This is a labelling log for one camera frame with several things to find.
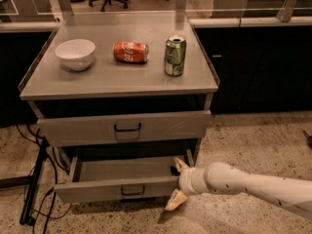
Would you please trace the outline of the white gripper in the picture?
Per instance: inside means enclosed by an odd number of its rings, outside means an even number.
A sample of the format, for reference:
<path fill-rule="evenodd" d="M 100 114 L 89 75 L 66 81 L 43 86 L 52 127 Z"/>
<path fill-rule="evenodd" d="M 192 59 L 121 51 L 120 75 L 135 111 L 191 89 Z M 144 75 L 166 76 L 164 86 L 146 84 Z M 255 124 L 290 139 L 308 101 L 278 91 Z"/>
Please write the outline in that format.
<path fill-rule="evenodd" d="M 208 184 L 208 168 L 189 168 L 178 157 L 174 157 L 174 161 L 175 167 L 180 173 L 178 184 L 181 190 L 174 190 L 165 207 L 166 211 L 175 210 L 188 199 L 188 196 L 211 192 L 211 187 Z"/>

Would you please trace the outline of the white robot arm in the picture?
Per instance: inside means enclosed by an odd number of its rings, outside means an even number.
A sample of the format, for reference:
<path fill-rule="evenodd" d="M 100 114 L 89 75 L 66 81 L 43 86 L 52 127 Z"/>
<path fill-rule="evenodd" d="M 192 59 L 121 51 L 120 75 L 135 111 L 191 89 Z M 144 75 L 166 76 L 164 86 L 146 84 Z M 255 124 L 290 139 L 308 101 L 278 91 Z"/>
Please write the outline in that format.
<path fill-rule="evenodd" d="M 311 180 L 251 174 L 221 162 L 212 163 L 206 168 L 195 168 L 187 166 L 177 157 L 174 160 L 179 172 L 178 188 L 167 203 L 167 211 L 173 211 L 193 195 L 246 193 L 312 219 Z"/>

